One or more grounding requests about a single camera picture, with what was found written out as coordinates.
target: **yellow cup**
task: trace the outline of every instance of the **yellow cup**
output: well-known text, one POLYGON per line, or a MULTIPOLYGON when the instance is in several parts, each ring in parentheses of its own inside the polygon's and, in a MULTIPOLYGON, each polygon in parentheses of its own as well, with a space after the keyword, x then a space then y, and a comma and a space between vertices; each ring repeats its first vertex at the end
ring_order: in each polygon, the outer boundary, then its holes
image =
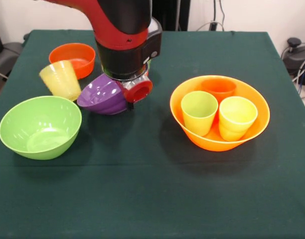
POLYGON ((54 96, 75 101, 81 94, 81 88, 70 61, 59 61, 46 66, 39 76, 54 96))
POLYGON ((205 136, 218 110, 218 101, 208 92, 193 91, 182 98, 181 109, 185 127, 199 136, 205 136))
POLYGON ((238 141, 245 135, 258 116, 257 107, 250 100, 232 96, 219 107, 219 131, 226 141, 238 141))

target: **light green cup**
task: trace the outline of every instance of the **light green cup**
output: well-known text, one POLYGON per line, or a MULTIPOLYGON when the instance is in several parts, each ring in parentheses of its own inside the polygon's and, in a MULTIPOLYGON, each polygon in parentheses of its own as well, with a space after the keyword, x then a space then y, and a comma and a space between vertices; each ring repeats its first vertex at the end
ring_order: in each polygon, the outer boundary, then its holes
POLYGON ((79 108, 58 96, 42 96, 10 109, 0 122, 0 139, 15 153, 31 159, 60 156, 74 142, 82 122, 79 108))
POLYGON ((185 127, 199 136, 205 136, 211 129, 218 101, 208 92, 193 91, 182 98, 181 109, 185 127))

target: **power outlet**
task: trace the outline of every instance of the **power outlet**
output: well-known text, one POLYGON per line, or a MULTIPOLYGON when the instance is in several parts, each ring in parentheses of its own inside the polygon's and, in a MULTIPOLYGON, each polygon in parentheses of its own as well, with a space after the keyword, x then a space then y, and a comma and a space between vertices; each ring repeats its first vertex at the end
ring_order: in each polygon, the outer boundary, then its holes
POLYGON ((218 26, 218 23, 216 22, 212 22, 209 26, 209 31, 216 31, 217 30, 217 26, 218 26))

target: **green bowl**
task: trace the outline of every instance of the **green bowl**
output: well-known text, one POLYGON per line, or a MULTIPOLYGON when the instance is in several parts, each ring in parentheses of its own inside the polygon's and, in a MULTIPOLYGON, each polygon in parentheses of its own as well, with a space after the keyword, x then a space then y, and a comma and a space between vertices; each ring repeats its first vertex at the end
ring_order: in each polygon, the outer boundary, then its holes
POLYGON ((0 122, 0 139, 19 155, 48 160, 72 145, 81 123, 81 111, 73 102, 58 96, 41 96, 6 113, 0 122))

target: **green tablecloth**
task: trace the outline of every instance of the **green tablecloth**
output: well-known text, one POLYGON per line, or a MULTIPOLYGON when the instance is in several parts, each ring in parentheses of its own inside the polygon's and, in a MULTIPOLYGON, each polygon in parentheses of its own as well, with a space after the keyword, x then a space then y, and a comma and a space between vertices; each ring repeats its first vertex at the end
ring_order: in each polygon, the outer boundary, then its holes
MULTIPOLYGON (((91 31, 33 31, 0 96, 0 120, 50 92, 38 76, 91 31)), ((100 74, 80 80, 84 87, 100 74)), ((268 34, 165 32, 154 89, 133 112, 82 111, 62 156, 34 161, 0 142, 0 238, 305 238, 305 108, 268 34), (172 118, 181 82, 227 75, 262 93, 268 128, 227 152, 198 148, 172 118)))

